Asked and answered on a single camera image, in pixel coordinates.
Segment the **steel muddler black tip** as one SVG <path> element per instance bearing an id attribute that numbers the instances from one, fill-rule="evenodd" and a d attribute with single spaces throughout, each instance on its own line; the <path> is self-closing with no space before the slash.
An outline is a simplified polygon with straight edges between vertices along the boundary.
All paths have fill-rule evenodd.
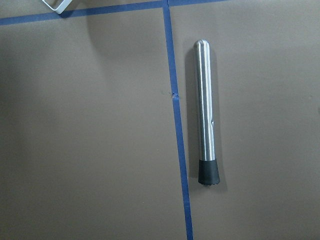
<path id="1" fill-rule="evenodd" d="M 212 186 L 220 183 L 220 176 L 215 150 L 210 44 L 205 39 L 197 40 L 193 50 L 199 138 L 198 182 L 204 186 Z"/>

